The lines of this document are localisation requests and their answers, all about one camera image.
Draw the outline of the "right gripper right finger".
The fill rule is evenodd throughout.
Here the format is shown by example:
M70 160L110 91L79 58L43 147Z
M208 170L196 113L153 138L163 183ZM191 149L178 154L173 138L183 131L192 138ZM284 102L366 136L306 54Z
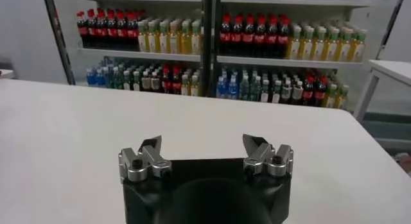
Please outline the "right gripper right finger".
M271 177L283 177L293 173L293 155L291 146L281 144L275 149L263 137L243 134L243 146L248 157L243 159L243 170L247 175L268 174Z

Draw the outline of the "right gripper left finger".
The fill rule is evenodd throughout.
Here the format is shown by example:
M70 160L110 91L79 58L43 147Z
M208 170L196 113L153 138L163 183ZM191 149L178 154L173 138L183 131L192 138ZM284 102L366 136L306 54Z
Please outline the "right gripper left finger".
M149 176L165 178L171 175L172 163L161 156L162 137L145 139L137 152L124 148L118 154L120 182L142 182Z

